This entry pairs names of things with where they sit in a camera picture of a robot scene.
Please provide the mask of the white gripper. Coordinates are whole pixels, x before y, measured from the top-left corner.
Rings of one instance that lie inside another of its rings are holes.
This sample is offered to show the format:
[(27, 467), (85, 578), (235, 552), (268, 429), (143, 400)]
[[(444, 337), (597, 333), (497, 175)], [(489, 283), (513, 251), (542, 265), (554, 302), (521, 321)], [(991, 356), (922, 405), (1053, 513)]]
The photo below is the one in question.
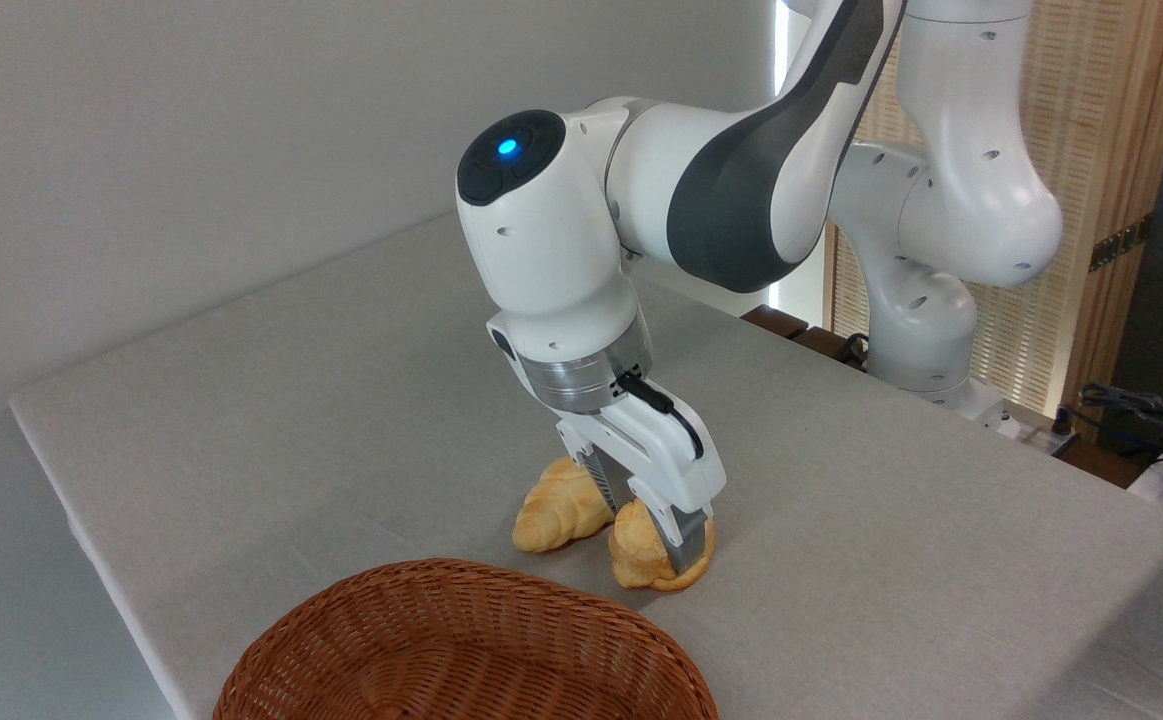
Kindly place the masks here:
[(504, 315), (488, 334), (514, 375), (559, 418), (568, 455), (584, 468), (612, 512), (635, 496), (649, 511), (677, 573), (701, 559), (706, 520), (726, 475), (694, 409), (649, 382), (651, 345), (642, 316), (604, 350), (568, 363), (538, 363), (511, 343)]

